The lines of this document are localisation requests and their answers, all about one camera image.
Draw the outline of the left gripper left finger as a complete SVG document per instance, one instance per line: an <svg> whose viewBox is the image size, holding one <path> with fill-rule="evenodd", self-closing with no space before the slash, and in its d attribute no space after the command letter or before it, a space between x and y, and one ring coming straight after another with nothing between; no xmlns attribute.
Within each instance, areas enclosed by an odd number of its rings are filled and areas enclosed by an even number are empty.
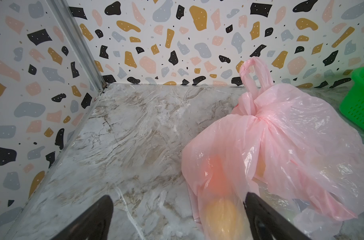
<svg viewBox="0 0 364 240"><path fill-rule="evenodd" d="M106 240L113 214L113 201L104 195L52 240Z"/></svg>

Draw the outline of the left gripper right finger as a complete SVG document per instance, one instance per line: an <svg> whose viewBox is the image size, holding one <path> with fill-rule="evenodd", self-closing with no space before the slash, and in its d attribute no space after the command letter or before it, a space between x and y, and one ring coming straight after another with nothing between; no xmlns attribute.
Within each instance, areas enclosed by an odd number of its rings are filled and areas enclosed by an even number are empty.
<svg viewBox="0 0 364 240"><path fill-rule="evenodd" d="M255 193L247 193L244 207L254 240L309 239Z"/></svg>

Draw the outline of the pink plastic bag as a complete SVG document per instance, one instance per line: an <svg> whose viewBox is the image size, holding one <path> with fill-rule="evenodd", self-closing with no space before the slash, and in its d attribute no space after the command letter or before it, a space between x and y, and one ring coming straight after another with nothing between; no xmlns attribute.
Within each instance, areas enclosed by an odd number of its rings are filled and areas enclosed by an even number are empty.
<svg viewBox="0 0 364 240"><path fill-rule="evenodd" d="M328 239L364 212L364 144L326 101L290 84L275 85L265 62L240 68L247 92L182 152L194 220L206 239L205 208L255 193L306 236Z"/></svg>

